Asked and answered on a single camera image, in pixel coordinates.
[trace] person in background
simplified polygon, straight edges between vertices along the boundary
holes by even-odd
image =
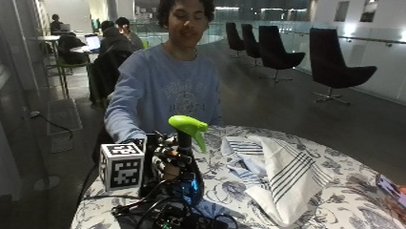
[[[133,46],[129,40],[123,34],[120,34],[119,29],[115,27],[113,21],[101,22],[103,39],[100,42],[99,56],[104,55],[105,52],[115,48],[119,51],[135,52]]]
[[[52,14],[52,22],[51,22],[51,35],[53,35],[55,33],[57,33],[59,31],[61,31],[61,24],[64,24],[63,22],[60,22],[60,15],[59,14]]]
[[[120,79],[105,113],[105,129],[116,143],[170,134],[173,115],[221,125],[220,79],[197,44],[214,17],[213,0],[161,0],[158,24],[165,43],[135,52],[120,66]]]
[[[119,26],[120,33],[131,41],[133,50],[135,51],[141,50],[144,48],[144,44],[143,44],[143,41],[141,41],[139,35],[129,29],[129,20],[125,17],[120,17],[116,20],[116,24]]]

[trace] green spray bottle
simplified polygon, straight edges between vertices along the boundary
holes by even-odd
[[[185,115],[174,115],[169,118],[169,124],[177,131],[177,152],[192,158],[192,162],[181,168],[181,193],[184,199],[193,205],[198,205],[204,198],[204,177],[192,151],[192,138],[197,141],[202,153],[205,144],[202,132],[206,132],[206,123]]]

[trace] dark hair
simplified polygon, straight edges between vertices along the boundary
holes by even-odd
[[[127,19],[127,17],[120,17],[117,20],[116,20],[116,24],[123,26],[123,25],[127,25],[129,26],[129,20]]]
[[[168,26],[169,12],[178,0],[160,0],[160,5],[157,7],[157,21],[160,27]],[[210,22],[214,19],[214,3],[213,0],[200,0],[204,7],[204,16]]]
[[[56,20],[56,19],[59,19],[60,18],[60,15],[59,14],[52,14],[52,20]]]
[[[101,31],[105,31],[111,27],[115,27],[115,22],[113,21],[103,21],[100,24]]]

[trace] laptop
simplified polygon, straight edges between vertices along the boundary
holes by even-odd
[[[61,24],[61,31],[71,31],[71,24]]]
[[[89,47],[89,51],[93,53],[99,53],[100,50],[100,38],[97,34],[85,35],[87,45]]]

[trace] light blue sweatshirt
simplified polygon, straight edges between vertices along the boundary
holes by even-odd
[[[201,54],[193,61],[174,59],[162,45],[135,52],[120,67],[120,79],[105,113],[105,128],[115,139],[170,134],[173,115],[188,115],[221,125],[218,74]]]

